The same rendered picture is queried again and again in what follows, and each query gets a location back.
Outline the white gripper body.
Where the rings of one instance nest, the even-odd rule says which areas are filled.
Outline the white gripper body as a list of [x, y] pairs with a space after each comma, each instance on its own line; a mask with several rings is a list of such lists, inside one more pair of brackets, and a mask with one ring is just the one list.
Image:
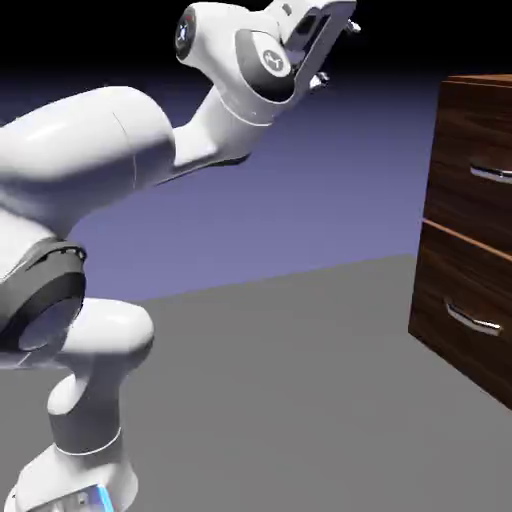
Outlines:
[[285, 50], [293, 61], [297, 103], [311, 88], [311, 80], [344, 31], [354, 31], [350, 20], [357, 0], [290, 0], [285, 15]]

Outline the dark wood cabinet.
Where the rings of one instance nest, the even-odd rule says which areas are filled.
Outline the dark wood cabinet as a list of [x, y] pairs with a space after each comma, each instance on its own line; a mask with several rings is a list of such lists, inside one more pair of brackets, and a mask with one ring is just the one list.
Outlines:
[[441, 83], [408, 331], [512, 412], [512, 75]]

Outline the dark wood drawer front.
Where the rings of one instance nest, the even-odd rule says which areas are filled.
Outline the dark wood drawer front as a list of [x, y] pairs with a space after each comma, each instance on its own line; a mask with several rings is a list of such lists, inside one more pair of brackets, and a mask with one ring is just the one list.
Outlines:
[[[494, 337], [460, 324], [445, 299], [503, 332]], [[408, 332], [512, 411], [511, 259], [425, 220]]]
[[512, 74], [441, 83], [424, 204], [425, 218], [512, 255], [512, 184], [471, 164], [512, 170]]

